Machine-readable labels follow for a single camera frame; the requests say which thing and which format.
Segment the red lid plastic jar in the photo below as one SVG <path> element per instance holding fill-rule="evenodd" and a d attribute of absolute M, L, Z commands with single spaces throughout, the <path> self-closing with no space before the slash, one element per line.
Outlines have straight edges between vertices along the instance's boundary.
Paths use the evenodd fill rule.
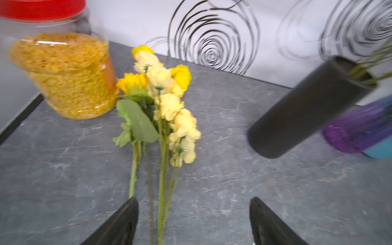
<path fill-rule="evenodd" d="M 109 43 L 85 1 L 1 1 L 1 51 L 64 117 L 92 119 L 116 105 Z"/>

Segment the sunflower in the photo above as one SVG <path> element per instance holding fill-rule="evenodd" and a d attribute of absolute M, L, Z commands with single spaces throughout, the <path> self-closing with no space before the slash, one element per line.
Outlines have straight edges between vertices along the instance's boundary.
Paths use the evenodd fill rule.
<path fill-rule="evenodd" d="M 148 95 L 148 80 L 144 74 L 124 74 L 117 87 L 123 92 L 116 103 L 118 115 L 124 119 L 120 127 L 122 133 L 113 139 L 116 146 L 122 148 L 130 144 L 133 159 L 130 173 L 129 198 L 134 196 L 137 182 L 137 167 L 141 163 L 142 147 L 154 143 L 158 132 L 152 122 L 153 100 Z"/>

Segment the purple glass vase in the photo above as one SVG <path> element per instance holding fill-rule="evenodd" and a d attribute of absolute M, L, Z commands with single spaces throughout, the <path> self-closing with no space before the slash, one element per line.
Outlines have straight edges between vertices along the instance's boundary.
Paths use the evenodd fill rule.
<path fill-rule="evenodd" d="M 392 135 L 392 96 L 353 109 L 322 130 L 336 150 L 357 154 Z"/>

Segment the red rose low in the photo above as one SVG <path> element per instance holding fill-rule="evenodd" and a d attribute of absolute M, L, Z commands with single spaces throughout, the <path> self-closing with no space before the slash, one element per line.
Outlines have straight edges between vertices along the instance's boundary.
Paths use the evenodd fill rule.
<path fill-rule="evenodd" d="M 370 73 L 373 67 L 379 65 L 392 54 L 392 39 L 390 38 L 380 49 L 375 51 L 371 56 L 367 57 L 363 63 L 357 64 L 349 73 L 349 77 L 355 80 L 360 80 L 365 77 L 365 74 Z M 361 84 L 366 86 L 377 85 L 379 81 L 388 79 L 392 76 L 392 71 L 381 75 L 380 77 L 371 78 L 361 81 Z"/>

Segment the yellow poppy stem large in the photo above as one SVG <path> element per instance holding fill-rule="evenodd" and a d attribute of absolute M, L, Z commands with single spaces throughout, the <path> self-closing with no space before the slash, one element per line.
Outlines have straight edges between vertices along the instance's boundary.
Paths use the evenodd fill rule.
<path fill-rule="evenodd" d="M 189 68 L 185 65 L 178 65 L 174 68 L 171 68 L 170 72 L 177 85 L 183 90 L 188 90 L 192 80 L 192 75 L 189 71 Z"/>

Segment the yellow rose stem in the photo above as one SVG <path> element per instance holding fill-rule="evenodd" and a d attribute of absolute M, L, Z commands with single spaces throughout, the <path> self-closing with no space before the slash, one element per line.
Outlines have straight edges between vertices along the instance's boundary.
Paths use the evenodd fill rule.
<path fill-rule="evenodd" d="M 154 102 L 153 119 L 158 125 L 160 170 L 157 244 L 164 243 L 164 231 L 171 198 L 184 163 L 195 161 L 195 142 L 201 138 L 197 119 L 185 108 L 181 89 L 155 54 L 139 52 L 134 69 L 148 80 L 148 94 Z"/>

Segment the black vase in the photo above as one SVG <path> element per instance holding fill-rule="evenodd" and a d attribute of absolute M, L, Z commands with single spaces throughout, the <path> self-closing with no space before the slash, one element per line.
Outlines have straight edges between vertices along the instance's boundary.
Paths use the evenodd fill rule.
<path fill-rule="evenodd" d="M 353 78 L 356 63 L 332 56 L 265 113 L 247 132 L 249 145 L 259 155 L 276 159 L 326 126 L 376 85 L 369 72 Z"/>

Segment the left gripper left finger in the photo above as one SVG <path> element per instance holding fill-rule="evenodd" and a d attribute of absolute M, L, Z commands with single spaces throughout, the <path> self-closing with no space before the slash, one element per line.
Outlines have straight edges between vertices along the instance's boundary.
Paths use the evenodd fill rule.
<path fill-rule="evenodd" d="M 132 245 L 139 216 L 139 204 L 131 197 L 81 245 Z"/>

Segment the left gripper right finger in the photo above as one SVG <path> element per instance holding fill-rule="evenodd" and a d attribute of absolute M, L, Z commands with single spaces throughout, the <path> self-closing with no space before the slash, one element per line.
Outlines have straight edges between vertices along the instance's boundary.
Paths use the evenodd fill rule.
<path fill-rule="evenodd" d="M 308 245 L 263 201 L 250 201 L 249 218 L 255 245 Z"/>

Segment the teal ceramic vase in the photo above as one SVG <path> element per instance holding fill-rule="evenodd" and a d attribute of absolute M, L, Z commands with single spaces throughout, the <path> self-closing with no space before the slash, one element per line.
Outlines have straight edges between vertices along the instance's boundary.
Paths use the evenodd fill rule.
<path fill-rule="evenodd" d="M 390 159 L 392 157 L 392 137 L 386 138 L 362 153 L 372 159 Z"/>

